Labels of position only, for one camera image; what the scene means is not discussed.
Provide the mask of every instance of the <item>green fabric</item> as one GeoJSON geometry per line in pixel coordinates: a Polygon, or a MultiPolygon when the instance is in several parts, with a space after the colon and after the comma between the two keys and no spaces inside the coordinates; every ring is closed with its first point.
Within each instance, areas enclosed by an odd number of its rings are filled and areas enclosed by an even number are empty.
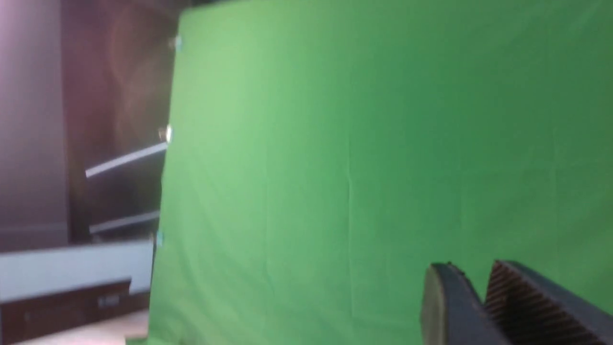
{"type": "Polygon", "coordinates": [[[430,262],[613,311],[612,1],[231,1],[180,35],[157,343],[418,344],[430,262]]]}

